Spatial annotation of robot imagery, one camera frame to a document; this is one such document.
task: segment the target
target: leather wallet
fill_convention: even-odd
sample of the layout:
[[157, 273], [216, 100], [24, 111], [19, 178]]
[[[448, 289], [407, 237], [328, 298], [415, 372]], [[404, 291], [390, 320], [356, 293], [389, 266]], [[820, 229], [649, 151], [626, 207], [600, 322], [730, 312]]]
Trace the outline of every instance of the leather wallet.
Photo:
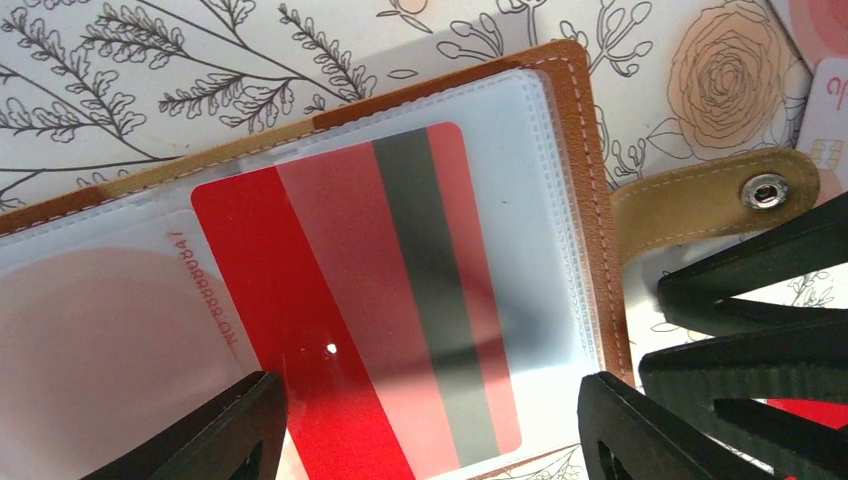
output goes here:
[[[0, 431], [28, 452], [0, 465], [78, 478], [259, 369], [292, 478], [486, 476], [576, 443], [582, 377], [633, 383], [621, 265], [818, 193], [775, 149], [611, 200], [594, 112], [557, 41], [0, 216]], [[751, 212], [762, 173], [792, 195]]]

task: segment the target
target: floral paper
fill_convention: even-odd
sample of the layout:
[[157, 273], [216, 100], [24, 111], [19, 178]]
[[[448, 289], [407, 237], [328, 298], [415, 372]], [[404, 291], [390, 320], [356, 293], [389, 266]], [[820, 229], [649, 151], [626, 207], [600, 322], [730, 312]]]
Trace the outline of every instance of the floral paper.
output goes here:
[[[5, 0], [0, 30], [3, 211], [558, 38], [588, 51], [613, 189], [793, 145], [810, 82], [764, 1]], [[739, 240], [624, 272], [635, 365], [699, 338], [663, 321], [656, 280]], [[835, 304], [846, 274], [751, 295]], [[586, 477], [571, 446], [497, 478]]]

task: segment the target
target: gray stripe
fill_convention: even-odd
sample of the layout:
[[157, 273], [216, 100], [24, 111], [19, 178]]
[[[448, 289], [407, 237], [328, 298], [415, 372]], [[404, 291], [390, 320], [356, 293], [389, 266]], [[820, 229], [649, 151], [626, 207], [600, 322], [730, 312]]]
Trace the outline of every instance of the gray stripe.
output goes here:
[[377, 140], [374, 150], [459, 461], [493, 458], [500, 452], [427, 130]]

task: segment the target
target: printed serial number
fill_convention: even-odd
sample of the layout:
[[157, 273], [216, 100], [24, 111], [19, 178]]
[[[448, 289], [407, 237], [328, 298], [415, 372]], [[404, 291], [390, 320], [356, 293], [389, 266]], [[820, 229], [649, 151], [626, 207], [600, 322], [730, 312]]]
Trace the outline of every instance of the printed serial number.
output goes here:
[[221, 334], [227, 341], [227, 345], [237, 343], [238, 339], [233, 332], [233, 327], [227, 321], [224, 309], [221, 307], [221, 302], [218, 300], [217, 295], [215, 295], [212, 285], [209, 284], [208, 274], [200, 268], [200, 263], [194, 258], [194, 251], [189, 248], [188, 241], [186, 241], [183, 233], [168, 232], [168, 239], [174, 242], [174, 248], [179, 251], [178, 255], [180, 259], [188, 269], [195, 286], [197, 286], [197, 291], [200, 292], [200, 295], [206, 302], [206, 307], [209, 309], [209, 313], [212, 314], [212, 318], [215, 319], [215, 323], [218, 324], [218, 330], [221, 331]]

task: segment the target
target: pink stripe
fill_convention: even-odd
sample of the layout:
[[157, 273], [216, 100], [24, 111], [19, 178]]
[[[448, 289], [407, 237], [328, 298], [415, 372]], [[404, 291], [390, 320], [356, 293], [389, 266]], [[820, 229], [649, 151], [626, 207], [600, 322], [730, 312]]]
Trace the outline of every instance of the pink stripe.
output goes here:
[[416, 478], [459, 468], [373, 147], [278, 172]]
[[511, 452], [521, 445], [521, 431], [462, 131], [442, 123], [427, 132], [498, 448]]

